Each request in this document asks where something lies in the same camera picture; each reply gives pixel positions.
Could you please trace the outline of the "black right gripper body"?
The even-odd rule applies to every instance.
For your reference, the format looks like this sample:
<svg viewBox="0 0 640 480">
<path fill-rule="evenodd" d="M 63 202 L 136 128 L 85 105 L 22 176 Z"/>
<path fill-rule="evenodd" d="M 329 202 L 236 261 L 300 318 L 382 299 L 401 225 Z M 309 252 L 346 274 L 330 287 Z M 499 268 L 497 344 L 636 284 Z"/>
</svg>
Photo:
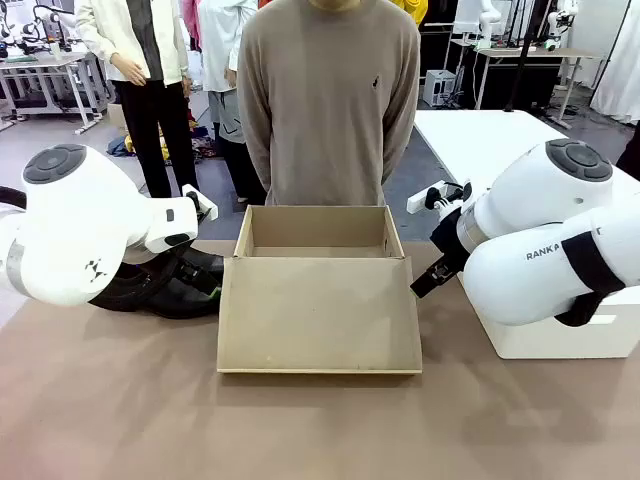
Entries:
<svg viewBox="0 0 640 480">
<path fill-rule="evenodd" d="M 432 243 L 442 253 L 441 258 L 432 265 L 437 273 L 461 272 L 470 256 L 458 237 L 460 217 L 461 208 L 458 207 L 440 221 L 430 236 Z"/>
</svg>

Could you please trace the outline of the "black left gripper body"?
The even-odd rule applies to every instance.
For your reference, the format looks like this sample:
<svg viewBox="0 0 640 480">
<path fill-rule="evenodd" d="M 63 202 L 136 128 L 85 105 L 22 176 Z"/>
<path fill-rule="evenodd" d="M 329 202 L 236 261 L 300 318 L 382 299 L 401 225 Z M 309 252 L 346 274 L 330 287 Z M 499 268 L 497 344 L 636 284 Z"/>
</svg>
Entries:
<svg viewBox="0 0 640 480">
<path fill-rule="evenodd" d="M 182 265 L 202 270 L 211 275 L 224 274 L 224 257 L 214 253 L 207 253 L 191 245 L 185 244 L 170 250 Z"/>
</svg>

